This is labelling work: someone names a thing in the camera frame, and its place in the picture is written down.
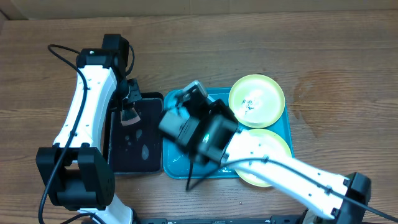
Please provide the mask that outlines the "orange green sponge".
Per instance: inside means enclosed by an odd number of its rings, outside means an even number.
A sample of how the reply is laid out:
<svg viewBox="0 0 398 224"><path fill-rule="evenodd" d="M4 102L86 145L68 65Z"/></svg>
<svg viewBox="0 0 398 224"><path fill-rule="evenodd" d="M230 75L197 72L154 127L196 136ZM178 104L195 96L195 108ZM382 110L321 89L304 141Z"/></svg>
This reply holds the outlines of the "orange green sponge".
<svg viewBox="0 0 398 224"><path fill-rule="evenodd" d="M137 123L141 120L138 113L134 108L129 108L121 111L121 124L123 126L129 126Z"/></svg>

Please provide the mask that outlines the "yellow-green plate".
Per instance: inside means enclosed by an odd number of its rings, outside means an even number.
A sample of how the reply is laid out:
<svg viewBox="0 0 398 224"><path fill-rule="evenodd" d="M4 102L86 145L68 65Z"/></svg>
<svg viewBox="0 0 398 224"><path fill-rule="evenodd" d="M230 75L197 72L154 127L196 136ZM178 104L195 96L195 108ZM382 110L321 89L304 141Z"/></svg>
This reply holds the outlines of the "yellow-green plate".
<svg viewBox="0 0 398 224"><path fill-rule="evenodd" d="M248 133L259 140L262 145L266 148L275 150L278 154L282 154L288 157L293 157L289 145L286 141L280 137L277 133L267 130L267 129L250 129ZM255 175L243 172L241 170L236 170L236 173L241 179L243 179L248 184L256 187L271 187L271 184L264 182L263 180L257 178Z"/></svg>
<svg viewBox="0 0 398 224"><path fill-rule="evenodd" d="M250 128L266 128L282 116L285 95L272 78L252 74L236 81L229 92L228 104L241 124Z"/></svg>

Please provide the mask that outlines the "light blue plate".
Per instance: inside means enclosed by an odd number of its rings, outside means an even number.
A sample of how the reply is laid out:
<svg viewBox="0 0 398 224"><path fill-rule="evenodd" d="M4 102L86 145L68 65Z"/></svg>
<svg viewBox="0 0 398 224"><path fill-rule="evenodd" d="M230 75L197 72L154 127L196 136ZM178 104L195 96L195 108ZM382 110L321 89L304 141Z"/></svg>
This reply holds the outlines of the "light blue plate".
<svg viewBox="0 0 398 224"><path fill-rule="evenodd" d="M184 118L189 116L201 118L209 112L210 104L214 101L212 96L204 96L196 90L188 93L183 93L182 90L173 90L166 95L165 109Z"/></svg>

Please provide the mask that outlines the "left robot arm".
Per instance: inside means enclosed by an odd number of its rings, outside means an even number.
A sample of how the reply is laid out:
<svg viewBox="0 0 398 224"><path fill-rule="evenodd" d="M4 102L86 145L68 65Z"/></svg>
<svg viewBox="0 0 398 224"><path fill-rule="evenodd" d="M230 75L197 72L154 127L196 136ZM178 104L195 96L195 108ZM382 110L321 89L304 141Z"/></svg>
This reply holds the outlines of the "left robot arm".
<svg viewBox="0 0 398 224"><path fill-rule="evenodd" d="M93 223L139 223L136 212L115 194L115 177L101 152L101 133L109 111L124 126L140 120L134 109L142 96L132 72L132 45L119 34L106 34L99 49L82 49L76 62L64 62L77 73L75 93L61 131L52 146L37 151L36 164L45 184L38 221L44 222L45 201L78 211Z"/></svg>

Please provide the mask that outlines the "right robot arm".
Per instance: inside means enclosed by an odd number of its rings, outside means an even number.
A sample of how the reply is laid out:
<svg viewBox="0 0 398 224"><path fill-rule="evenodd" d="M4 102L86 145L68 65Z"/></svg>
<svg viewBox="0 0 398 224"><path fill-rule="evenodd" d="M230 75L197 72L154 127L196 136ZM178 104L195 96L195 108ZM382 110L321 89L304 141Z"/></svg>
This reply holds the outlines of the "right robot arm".
<svg viewBox="0 0 398 224"><path fill-rule="evenodd" d="M221 101L186 101L188 116L162 113L160 133L192 162L214 162L252 174L307 207L313 220L361 223L370 199L370 180L359 174L333 174L300 160L281 156L239 128L233 112Z"/></svg>

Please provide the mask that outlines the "black water tray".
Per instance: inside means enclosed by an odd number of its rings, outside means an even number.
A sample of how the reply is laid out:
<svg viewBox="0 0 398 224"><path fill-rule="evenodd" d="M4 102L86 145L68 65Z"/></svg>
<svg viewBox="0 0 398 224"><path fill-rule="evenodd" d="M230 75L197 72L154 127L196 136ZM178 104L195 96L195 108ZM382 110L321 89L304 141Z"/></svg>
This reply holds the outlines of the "black water tray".
<svg viewBox="0 0 398 224"><path fill-rule="evenodd" d="M129 126L122 125L117 111L107 112L103 152L115 175L146 175L162 170L162 138L155 128L163 106L161 93L143 93L142 100L134 105L140 120Z"/></svg>

